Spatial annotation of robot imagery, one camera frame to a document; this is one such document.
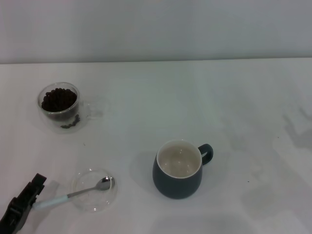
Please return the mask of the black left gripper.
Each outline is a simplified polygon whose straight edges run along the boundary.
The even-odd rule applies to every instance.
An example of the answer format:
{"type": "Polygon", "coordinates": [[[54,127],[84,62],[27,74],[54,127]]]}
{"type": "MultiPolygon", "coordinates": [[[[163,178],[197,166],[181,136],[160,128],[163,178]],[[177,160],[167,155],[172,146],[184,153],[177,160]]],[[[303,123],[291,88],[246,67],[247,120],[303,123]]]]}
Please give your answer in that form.
{"type": "Polygon", "coordinates": [[[24,226],[36,197],[42,192],[46,177],[37,173],[18,197],[9,203],[0,220],[0,232],[18,232],[24,226]]]}

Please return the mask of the metal spoon with blue handle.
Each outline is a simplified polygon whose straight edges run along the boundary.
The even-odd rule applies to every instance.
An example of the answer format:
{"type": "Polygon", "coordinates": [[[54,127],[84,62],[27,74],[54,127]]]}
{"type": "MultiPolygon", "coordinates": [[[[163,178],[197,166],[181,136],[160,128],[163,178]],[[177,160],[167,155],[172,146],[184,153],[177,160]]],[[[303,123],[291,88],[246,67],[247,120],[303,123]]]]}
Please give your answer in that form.
{"type": "Polygon", "coordinates": [[[65,202],[68,202],[73,197],[77,197],[86,194],[91,191],[104,192],[110,190],[115,185],[115,179],[112,176],[106,176],[102,178],[95,187],[84,189],[81,191],[73,192],[64,196],[56,197],[50,200],[36,202],[32,205],[33,210],[45,209],[48,207],[56,206],[65,202]]]}

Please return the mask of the clear round glass saucer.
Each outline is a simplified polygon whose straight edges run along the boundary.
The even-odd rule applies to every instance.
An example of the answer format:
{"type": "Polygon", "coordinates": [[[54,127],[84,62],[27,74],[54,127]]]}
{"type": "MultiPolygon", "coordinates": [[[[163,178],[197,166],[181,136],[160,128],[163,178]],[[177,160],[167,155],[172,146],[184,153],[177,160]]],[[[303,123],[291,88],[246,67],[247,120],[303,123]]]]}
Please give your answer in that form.
{"type": "Polygon", "coordinates": [[[70,192],[78,192],[94,187],[101,179],[107,178],[108,189],[92,190],[75,196],[72,202],[83,211],[99,212],[108,208],[117,196],[117,182],[112,174],[102,168],[88,168],[75,175],[70,185],[70,192]]]}

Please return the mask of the dark teal ceramic mug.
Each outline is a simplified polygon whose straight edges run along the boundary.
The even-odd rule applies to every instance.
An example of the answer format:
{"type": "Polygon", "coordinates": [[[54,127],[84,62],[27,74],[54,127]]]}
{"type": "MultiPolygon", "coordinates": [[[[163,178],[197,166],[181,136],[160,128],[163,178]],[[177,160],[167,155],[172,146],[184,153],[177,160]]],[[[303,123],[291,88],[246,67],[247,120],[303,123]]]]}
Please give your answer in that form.
{"type": "Polygon", "coordinates": [[[199,147],[185,140],[170,140],[157,151],[153,164],[153,182],[166,197],[191,196],[202,181],[202,168],[214,156],[211,145],[199,147]]]}

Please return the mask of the dark coffee beans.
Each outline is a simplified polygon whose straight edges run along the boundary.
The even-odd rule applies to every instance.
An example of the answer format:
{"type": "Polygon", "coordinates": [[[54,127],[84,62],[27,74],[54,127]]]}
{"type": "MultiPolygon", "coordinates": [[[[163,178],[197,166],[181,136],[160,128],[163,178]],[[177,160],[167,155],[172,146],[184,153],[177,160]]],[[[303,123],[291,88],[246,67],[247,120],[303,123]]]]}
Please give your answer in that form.
{"type": "Polygon", "coordinates": [[[46,92],[41,108],[62,129],[75,127],[80,122],[78,95],[70,89],[56,88],[46,92]]]}

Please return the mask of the clear double-wall glass cup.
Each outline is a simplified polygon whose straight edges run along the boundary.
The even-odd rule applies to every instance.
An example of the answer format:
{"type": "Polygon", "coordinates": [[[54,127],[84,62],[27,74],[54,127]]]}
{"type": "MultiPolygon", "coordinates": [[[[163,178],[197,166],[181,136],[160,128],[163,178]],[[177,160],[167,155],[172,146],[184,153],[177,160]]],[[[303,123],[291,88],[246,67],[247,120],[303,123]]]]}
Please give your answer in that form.
{"type": "Polygon", "coordinates": [[[100,107],[99,103],[96,102],[95,99],[86,99],[84,96],[80,94],[80,91],[76,86],[74,86],[71,83],[68,82],[57,82],[50,84],[46,87],[44,87],[37,97],[37,106],[39,108],[39,116],[40,119],[43,121],[43,123],[49,127],[52,131],[58,133],[58,134],[67,134],[67,133],[73,133],[78,130],[80,130],[82,127],[84,127],[89,120],[92,119],[99,119],[103,117],[103,108],[100,107]],[[62,129],[56,124],[54,124],[44,113],[44,111],[41,108],[41,103],[43,101],[43,97],[45,96],[46,92],[50,92],[51,90],[54,90],[56,88],[64,88],[64,89],[70,89],[74,91],[78,95],[78,113],[80,116],[80,122],[72,128],[69,129],[62,129]]]}

